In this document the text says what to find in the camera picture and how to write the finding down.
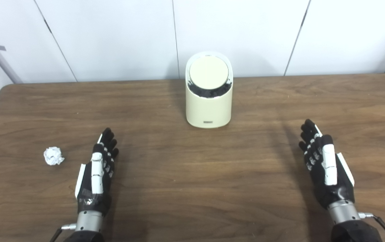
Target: silver cylinder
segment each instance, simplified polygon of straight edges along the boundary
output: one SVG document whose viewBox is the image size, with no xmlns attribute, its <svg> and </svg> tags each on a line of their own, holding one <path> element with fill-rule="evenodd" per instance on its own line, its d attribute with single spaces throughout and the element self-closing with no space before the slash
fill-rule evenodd
<svg viewBox="0 0 385 242">
<path fill-rule="evenodd" d="M 103 215 L 97 211 L 82 211 L 77 217 L 76 230 L 99 232 L 103 223 Z"/>
<path fill-rule="evenodd" d="M 348 200 L 339 200 L 328 206 L 331 219 L 334 224 L 339 224 L 349 220 L 359 220 L 357 209 L 354 203 Z"/>
</svg>

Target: robotic hand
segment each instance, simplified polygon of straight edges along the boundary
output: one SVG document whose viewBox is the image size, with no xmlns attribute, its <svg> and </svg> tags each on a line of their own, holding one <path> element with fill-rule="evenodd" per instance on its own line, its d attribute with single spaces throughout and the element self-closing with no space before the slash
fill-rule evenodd
<svg viewBox="0 0 385 242">
<path fill-rule="evenodd" d="M 385 229 L 385 223 L 371 213 L 358 213 L 354 206 L 354 178 L 342 153 L 335 154 L 330 135 L 322 135 L 309 119 L 301 127 L 299 143 L 306 167 L 314 184 L 319 204 L 329 211 L 334 227 L 332 242 L 382 242 L 378 230 L 360 219 L 373 217 Z"/>
<path fill-rule="evenodd" d="M 114 159 L 119 153 L 116 144 L 114 134 L 106 128 L 94 145 L 91 161 L 80 166 L 75 190 L 77 222 L 63 225 L 50 242 L 54 242 L 62 230 L 75 230 L 65 242 L 104 242 L 101 227 L 111 205 L 109 190 Z"/>
</svg>

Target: fingertip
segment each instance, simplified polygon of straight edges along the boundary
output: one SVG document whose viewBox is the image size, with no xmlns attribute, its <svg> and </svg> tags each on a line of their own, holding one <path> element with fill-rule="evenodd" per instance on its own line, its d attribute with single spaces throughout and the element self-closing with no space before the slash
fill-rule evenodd
<svg viewBox="0 0 385 242">
<path fill-rule="evenodd" d="M 115 159 L 116 156 L 119 154 L 119 150 L 117 148 L 113 149 L 113 151 L 110 153 L 112 159 Z"/>
<path fill-rule="evenodd" d="M 303 141 L 300 141 L 299 142 L 299 147 L 300 149 L 302 149 L 303 151 L 307 151 L 308 150 L 308 146 L 305 144 L 305 142 Z"/>
<path fill-rule="evenodd" d="M 113 150 L 117 144 L 116 139 L 112 139 L 108 145 L 108 150 Z"/>
<path fill-rule="evenodd" d="M 333 139 L 331 138 L 330 135 L 325 134 L 321 137 L 321 143 L 323 146 L 333 144 Z"/>
<path fill-rule="evenodd" d="M 315 127 L 315 123 L 312 122 L 312 120 L 309 119 L 309 118 L 307 120 L 305 120 L 305 125 L 308 126 L 309 128 L 314 128 Z"/>
<path fill-rule="evenodd" d="M 300 129 L 301 129 L 303 132 L 310 132 L 310 130 L 308 129 L 308 127 L 307 127 L 306 125 L 304 125 L 304 124 L 302 124 L 302 125 L 300 126 Z"/>
<path fill-rule="evenodd" d="M 309 143 L 311 141 L 311 139 L 309 139 L 308 135 L 305 132 L 302 132 L 300 134 L 300 137 L 302 137 L 302 139 L 303 139 L 303 141 L 305 141 L 305 143 Z"/>
</svg>

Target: robot hand finger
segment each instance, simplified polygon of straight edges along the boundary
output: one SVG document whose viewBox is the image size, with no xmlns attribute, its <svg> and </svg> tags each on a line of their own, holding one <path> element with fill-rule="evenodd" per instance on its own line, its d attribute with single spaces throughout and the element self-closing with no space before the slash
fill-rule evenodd
<svg viewBox="0 0 385 242">
<path fill-rule="evenodd" d="M 323 168 L 325 171 L 324 183 L 327 186 L 336 185 L 338 183 L 338 172 L 336 167 L 336 155 L 333 139 L 330 135 L 323 135 Z"/>
</svg>

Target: white paper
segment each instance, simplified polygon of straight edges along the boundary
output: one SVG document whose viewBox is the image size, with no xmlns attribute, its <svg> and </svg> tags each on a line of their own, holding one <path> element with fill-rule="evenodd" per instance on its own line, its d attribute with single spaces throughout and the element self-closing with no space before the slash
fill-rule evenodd
<svg viewBox="0 0 385 242">
<path fill-rule="evenodd" d="M 43 153 L 44 159 L 48 165 L 60 164 L 64 158 L 62 157 L 61 149 L 58 147 L 49 147 Z"/>
</svg>

